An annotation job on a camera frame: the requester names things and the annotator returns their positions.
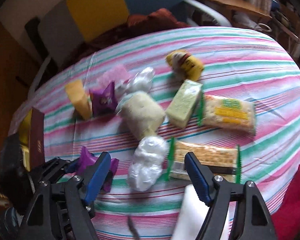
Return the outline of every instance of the purple candy wrapper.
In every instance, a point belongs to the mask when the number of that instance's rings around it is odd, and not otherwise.
[[[86,167],[95,164],[97,159],[98,159],[98,157],[95,157],[92,153],[90,153],[88,151],[88,149],[85,146],[82,146],[81,155],[80,155],[80,158],[78,161],[79,167],[77,170],[77,174],[81,175],[84,172],[84,170],[86,169]],[[118,159],[111,159],[111,164],[110,164],[110,169],[109,169],[108,175],[106,176],[106,179],[102,185],[102,189],[106,193],[109,193],[111,190],[112,179],[113,179],[113,176],[115,175],[115,173],[117,172],[118,163],[119,163]]]
[[[113,113],[118,105],[114,93],[114,82],[111,82],[104,90],[90,90],[90,98],[94,117],[99,114]]]

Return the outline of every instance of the wall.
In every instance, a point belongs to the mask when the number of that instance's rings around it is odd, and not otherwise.
[[[24,26],[33,17],[42,18],[61,0],[6,0],[0,8],[0,21],[12,37],[38,62],[41,58]]]
[[[38,63],[0,23],[0,150],[13,113],[28,94],[28,89],[16,81],[16,76],[31,84],[38,69]]]

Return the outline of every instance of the wooden desk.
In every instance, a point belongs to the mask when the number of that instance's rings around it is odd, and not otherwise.
[[[256,6],[252,5],[251,3],[248,3],[244,0],[206,0],[210,2],[217,3],[218,5],[221,5],[226,10],[230,12],[225,13],[224,15],[228,20],[231,22],[232,18],[232,11],[239,11],[244,12],[250,15],[255,15],[261,19],[264,19],[266,21],[271,19],[271,16],[268,15],[265,11],[261,10],[260,8],[257,8]]]

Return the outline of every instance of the screw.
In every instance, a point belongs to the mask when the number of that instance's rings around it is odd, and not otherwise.
[[[220,176],[220,175],[214,176],[214,179],[215,179],[216,181],[223,181],[223,177]]]
[[[75,181],[80,181],[81,177],[79,175],[74,175],[73,178],[75,179]]]
[[[248,185],[248,187],[254,187],[256,184],[254,184],[253,181],[248,180],[248,181],[247,181],[247,185]]]
[[[44,187],[48,185],[48,182],[46,182],[46,181],[44,181],[44,180],[41,181],[40,183],[41,183]]]

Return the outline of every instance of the striped tablecloth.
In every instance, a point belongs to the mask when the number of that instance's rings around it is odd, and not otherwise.
[[[95,201],[97,213],[92,221],[100,239],[132,239],[127,214],[132,215],[142,239],[170,239],[186,182],[159,178],[147,192],[132,192],[126,178],[138,142],[118,116],[76,120],[64,85],[82,79],[88,91],[98,87],[95,80],[101,73],[118,64],[131,72],[151,66],[156,71],[151,95],[166,109],[180,86],[165,62],[165,56],[175,49],[186,49],[204,62],[199,82],[205,92],[255,101],[257,135],[251,138],[227,130],[197,127],[194,117],[183,130],[165,120],[159,135],[216,146],[239,144],[242,182],[251,179],[257,183],[271,213],[280,206],[300,163],[300,70],[269,36],[251,30],[197,27],[119,43],[51,79],[16,111],[10,127],[10,134],[16,132],[34,106],[45,113],[46,160],[55,156],[75,159],[82,145],[97,154],[108,151],[112,158],[120,160],[110,194],[100,194]],[[230,205],[230,217],[233,213],[234,206]]]

